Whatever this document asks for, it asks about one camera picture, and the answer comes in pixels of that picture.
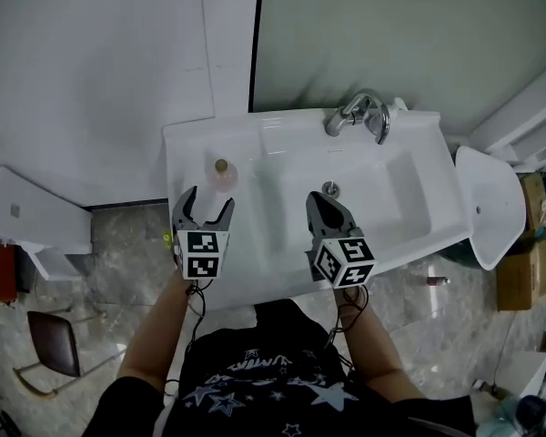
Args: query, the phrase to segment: small bottle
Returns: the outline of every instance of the small bottle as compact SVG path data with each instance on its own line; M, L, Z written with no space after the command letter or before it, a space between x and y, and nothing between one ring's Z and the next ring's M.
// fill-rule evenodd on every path
M237 168L224 158L215 162L215 166L207 173L208 183L219 193L228 193L238 182Z

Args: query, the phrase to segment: black t-shirt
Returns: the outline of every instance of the black t-shirt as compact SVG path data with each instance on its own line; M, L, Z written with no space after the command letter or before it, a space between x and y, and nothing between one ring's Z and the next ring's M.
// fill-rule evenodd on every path
M475 435L468 397L392 404L346 376L318 324L294 316L299 332L280 334L263 317L198 339L166 409L146 382L117 380L85 435Z

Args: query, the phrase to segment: marker cube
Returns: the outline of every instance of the marker cube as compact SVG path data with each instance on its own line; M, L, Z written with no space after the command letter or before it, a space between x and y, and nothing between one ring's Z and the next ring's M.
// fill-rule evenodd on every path
M376 260L366 239L351 237L323 239L314 264L336 289L366 283Z
M181 230L174 253L184 279L220 277L228 246L228 231Z

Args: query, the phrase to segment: drain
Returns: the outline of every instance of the drain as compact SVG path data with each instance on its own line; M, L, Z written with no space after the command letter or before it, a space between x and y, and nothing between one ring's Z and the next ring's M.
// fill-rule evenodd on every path
M326 181L321 186L321 192L324 193L326 196L337 199L339 197L339 186L333 181Z

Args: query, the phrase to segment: person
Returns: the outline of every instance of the person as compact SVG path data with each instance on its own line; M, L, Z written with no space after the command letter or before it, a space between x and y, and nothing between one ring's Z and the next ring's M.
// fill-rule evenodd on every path
M334 291L351 373L327 331L294 301L272 301L255 306L256 327L191 342L177 397L164 408L191 291L176 272L127 347L85 436L475 435L470 398L425 399L368 292L356 288Z

